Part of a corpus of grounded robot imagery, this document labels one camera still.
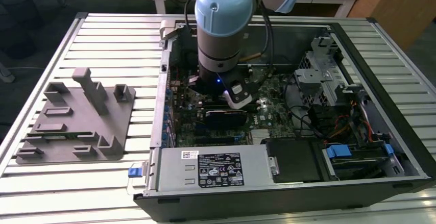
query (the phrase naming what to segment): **motherboard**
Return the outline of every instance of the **motherboard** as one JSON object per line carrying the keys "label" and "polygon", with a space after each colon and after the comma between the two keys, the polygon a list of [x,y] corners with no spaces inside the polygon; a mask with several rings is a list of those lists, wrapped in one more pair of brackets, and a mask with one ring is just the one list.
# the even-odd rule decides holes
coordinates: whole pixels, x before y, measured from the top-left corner
{"label": "motherboard", "polygon": [[[266,75],[265,67],[245,67],[250,81]],[[288,74],[273,74],[253,101],[232,110],[221,96],[201,95],[188,88],[189,72],[172,73],[176,147],[260,144],[264,138],[294,137],[284,87]]]}

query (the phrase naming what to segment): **red wire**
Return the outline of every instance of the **red wire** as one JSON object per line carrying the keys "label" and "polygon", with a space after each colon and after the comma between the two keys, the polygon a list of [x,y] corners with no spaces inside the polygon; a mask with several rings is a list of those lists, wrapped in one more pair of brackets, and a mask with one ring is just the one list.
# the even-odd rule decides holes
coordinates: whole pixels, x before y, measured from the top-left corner
{"label": "red wire", "polygon": [[334,130],[337,130],[337,123],[338,123],[338,119],[340,118],[346,118],[346,117],[349,117],[348,115],[341,115],[341,116],[338,116],[337,118],[336,118],[336,121],[334,121]]}
{"label": "red wire", "polygon": [[373,140],[372,140],[372,136],[370,136],[370,134],[372,134],[370,125],[369,125],[369,123],[368,123],[366,120],[364,120],[362,122],[364,122],[364,123],[366,124],[366,126],[368,126],[368,140],[369,140],[369,142],[373,142]]}

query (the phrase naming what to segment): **warning label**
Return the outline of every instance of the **warning label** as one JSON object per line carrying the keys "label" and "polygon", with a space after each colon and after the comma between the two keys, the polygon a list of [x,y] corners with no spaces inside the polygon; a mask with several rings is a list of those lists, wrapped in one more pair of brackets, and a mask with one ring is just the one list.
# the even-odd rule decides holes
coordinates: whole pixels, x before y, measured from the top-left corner
{"label": "warning label", "polygon": [[244,185],[240,154],[198,155],[198,186],[232,187]]}

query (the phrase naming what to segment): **metal slat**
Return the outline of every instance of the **metal slat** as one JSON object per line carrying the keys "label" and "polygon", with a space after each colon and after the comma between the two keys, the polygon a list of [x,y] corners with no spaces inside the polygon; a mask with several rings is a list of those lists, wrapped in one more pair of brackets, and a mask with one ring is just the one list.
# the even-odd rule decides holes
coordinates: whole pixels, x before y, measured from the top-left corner
{"label": "metal slat", "polygon": [[74,43],[158,43],[160,36],[76,36]]}
{"label": "metal slat", "polygon": [[[26,133],[30,133],[32,128],[26,128],[24,131],[24,134],[21,135],[21,139],[25,137]],[[149,138],[152,131],[152,124],[133,124],[129,125],[128,128],[128,137],[141,137],[141,138]]]}
{"label": "metal slat", "polygon": [[128,136],[149,136],[152,125],[129,125]]}
{"label": "metal slat", "polygon": [[[130,162],[130,163],[134,163],[134,161],[144,161],[146,160],[149,157],[149,153],[141,153],[141,154],[124,154],[122,155],[122,158],[117,161],[104,161],[105,163],[124,163],[124,162]],[[65,167],[69,165],[69,164],[52,164],[52,163],[42,163],[42,164],[36,164],[34,166],[48,166],[48,165],[65,165]],[[9,167],[21,167],[20,164],[16,163],[16,160],[14,159],[10,159],[9,161],[9,164],[8,164],[8,168]]]}
{"label": "metal slat", "polygon": [[134,35],[134,36],[158,36],[158,29],[80,29],[77,36],[80,35]]}
{"label": "metal slat", "polygon": [[125,170],[116,170],[4,177],[0,179],[0,193],[120,188],[126,187],[125,175]]}
{"label": "metal slat", "polygon": [[136,207],[132,198],[125,189],[0,197],[0,215]]}
{"label": "metal slat", "polygon": [[434,104],[434,97],[430,94],[393,94],[390,98],[394,104]]}
{"label": "metal slat", "polygon": [[162,21],[162,17],[125,17],[125,16],[88,16],[85,22],[140,22],[158,24]]}
{"label": "metal slat", "polygon": [[148,59],[68,59],[60,67],[158,67],[160,58]]}
{"label": "metal slat", "polygon": [[130,23],[130,22],[85,22],[81,25],[82,29],[158,29],[158,23]]}
{"label": "metal slat", "polygon": [[[45,105],[45,101],[41,101],[38,104],[34,104],[37,107],[37,111],[42,110],[42,107]],[[133,109],[148,109],[152,110],[156,106],[156,100],[154,99],[134,99],[133,103]]]}
{"label": "metal slat", "polygon": [[389,94],[418,94],[428,93],[424,85],[382,85]]}
{"label": "metal slat", "polygon": [[421,140],[436,139],[436,129],[434,128],[413,128],[413,130]]}
{"label": "metal slat", "polygon": [[[130,87],[154,87],[157,78],[93,78],[92,81],[101,82],[104,87],[112,87],[116,84],[126,84]],[[66,87],[80,87],[80,84],[72,79],[54,79],[53,82],[62,82]]]}
{"label": "metal slat", "polygon": [[436,127],[436,115],[405,116],[405,118],[412,127]]}
{"label": "metal slat", "polygon": [[73,43],[70,51],[158,51],[158,43]]}
{"label": "metal slat", "polygon": [[372,26],[341,26],[344,31],[346,32],[374,32],[376,29]]}
{"label": "metal slat", "polygon": [[397,59],[394,53],[374,53],[374,52],[360,52],[361,57],[366,59]]}
{"label": "metal slat", "polygon": [[66,212],[56,215],[36,215],[21,218],[2,219],[2,224],[58,224],[68,220],[69,223],[98,224],[156,224],[140,208],[121,208],[116,210],[93,210],[84,212]]}
{"label": "metal slat", "polygon": [[374,38],[364,38],[364,37],[354,37],[350,38],[353,44],[382,44],[385,45],[386,42],[378,36]]}
{"label": "metal slat", "polygon": [[[404,63],[401,62],[400,59],[394,58],[394,59],[365,59],[366,64],[369,65],[369,67],[374,67],[374,66],[386,66],[386,67],[404,67]],[[346,59],[342,59],[341,61],[344,66],[349,66],[349,61]]]}
{"label": "metal slat", "polygon": [[[352,67],[345,67],[349,74],[354,74]],[[380,78],[382,75],[412,75],[412,72],[406,67],[370,67],[372,72]]]}
{"label": "metal slat", "polygon": [[121,58],[160,58],[160,51],[69,51],[66,59],[121,59]]}
{"label": "metal slat", "polygon": [[[354,74],[349,75],[354,83],[360,83],[360,79]],[[382,85],[385,84],[420,84],[420,81],[413,76],[377,76]]]}
{"label": "metal slat", "polygon": [[386,44],[354,44],[354,47],[360,52],[392,52],[392,49]]}
{"label": "metal slat", "polygon": [[[90,68],[90,77],[157,77],[160,69],[156,67],[146,68]],[[56,78],[69,78],[73,75],[74,69],[56,70]]]}
{"label": "metal slat", "polygon": [[[130,122],[132,122],[132,120],[140,120],[141,123],[152,123],[152,117],[137,117],[137,119],[132,118]],[[24,146],[24,142],[20,142],[16,149],[14,149],[13,155],[16,155],[18,149],[22,148],[22,146]],[[132,154],[132,153],[148,153],[148,151],[149,151],[149,138],[128,138],[125,140],[124,151],[126,153],[129,153],[129,154]]]}

